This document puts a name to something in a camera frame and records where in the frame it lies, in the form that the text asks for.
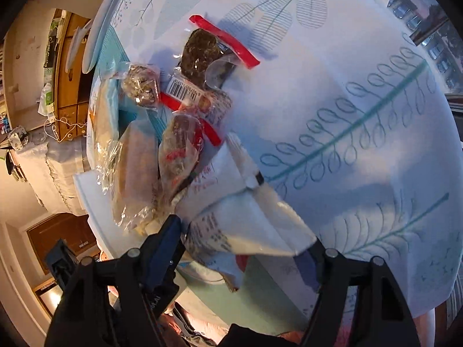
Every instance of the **light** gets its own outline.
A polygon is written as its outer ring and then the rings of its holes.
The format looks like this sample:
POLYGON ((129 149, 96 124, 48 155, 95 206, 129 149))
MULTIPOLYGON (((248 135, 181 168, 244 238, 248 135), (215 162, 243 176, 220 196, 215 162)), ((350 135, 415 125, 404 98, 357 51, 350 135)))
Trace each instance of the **light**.
POLYGON ((56 292, 50 293, 50 301, 52 302, 53 306, 56 308, 61 301, 61 295, 57 294, 56 292))

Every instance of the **barcode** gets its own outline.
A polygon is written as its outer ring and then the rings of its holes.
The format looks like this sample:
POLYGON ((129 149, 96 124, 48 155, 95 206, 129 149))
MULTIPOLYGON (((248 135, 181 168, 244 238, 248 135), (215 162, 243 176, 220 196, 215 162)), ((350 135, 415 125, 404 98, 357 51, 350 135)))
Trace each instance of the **barcode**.
POLYGON ((186 97, 195 101, 201 95, 199 90, 194 89, 177 78, 170 80, 167 93, 180 101, 183 101, 186 97))

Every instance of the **leaf-patterned tablecloth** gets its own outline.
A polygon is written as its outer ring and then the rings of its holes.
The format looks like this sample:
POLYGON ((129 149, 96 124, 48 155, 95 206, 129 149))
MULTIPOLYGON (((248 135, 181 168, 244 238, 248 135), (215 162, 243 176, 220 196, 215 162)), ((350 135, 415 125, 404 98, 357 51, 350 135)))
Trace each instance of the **leaf-patterned tablecloth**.
MULTIPOLYGON (((122 0, 111 25, 130 60, 168 74, 191 14, 262 60, 224 89, 266 180, 326 247, 383 257, 413 316, 443 302, 462 254, 462 151, 424 50, 373 0, 122 0)), ((259 259, 310 315, 294 261, 259 259)))

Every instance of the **white cable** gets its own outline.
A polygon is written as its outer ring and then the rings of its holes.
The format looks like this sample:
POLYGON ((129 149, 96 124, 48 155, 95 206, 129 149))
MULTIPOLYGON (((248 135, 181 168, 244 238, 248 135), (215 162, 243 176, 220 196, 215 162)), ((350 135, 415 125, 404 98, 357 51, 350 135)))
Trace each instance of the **white cable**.
POLYGON ((46 135, 48 135, 48 137, 50 138, 53 138, 55 141, 57 141, 58 143, 61 143, 64 141, 65 138, 68 137, 68 134, 74 129, 74 128, 84 128, 86 125, 85 124, 68 124, 68 119, 63 117, 63 119, 55 119, 55 121, 60 121, 61 123, 64 123, 66 125, 69 125, 69 130, 66 132, 66 134, 64 135, 64 137, 60 140, 59 139, 59 135, 58 135, 58 132, 56 131, 56 125, 54 123, 48 123, 49 119, 47 119, 45 121, 45 123, 43 123, 43 131, 45 132, 46 135), (53 131, 53 134, 54 134, 54 137, 50 134, 48 134, 47 130, 45 129, 45 127, 47 126, 50 126, 52 125, 52 131, 53 131))

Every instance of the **metal screw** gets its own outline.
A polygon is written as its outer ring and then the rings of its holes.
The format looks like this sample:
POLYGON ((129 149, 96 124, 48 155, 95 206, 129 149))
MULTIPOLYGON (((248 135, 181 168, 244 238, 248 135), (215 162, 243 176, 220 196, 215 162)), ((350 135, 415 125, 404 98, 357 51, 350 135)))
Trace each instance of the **metal screw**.
POLYGON ((373 263, 378 266, 383 266, 384 265, 384 260, 381 257, 373 257, 372 259, 373 263))
POLYGON ((338 251, 336 249, 334 249, 334 248, 328 248, 327 250, 325 250, 325 254, 328 257, 336 258, 337 255, 338 255, 338 251))
POLYGON ((138 248, 130 248, 129 251, 127 252, 127 255, 130 258, 136 258, 136 257, 140 256, 140 249, 138 249, 138 248))
POLYGON ((80 263, 83 265, 83 266, 88 266, 89 264, 91 264, 93 262, 93 258, 92 257, 84 257, 82 258, 82 260, 80 260, 80 263))

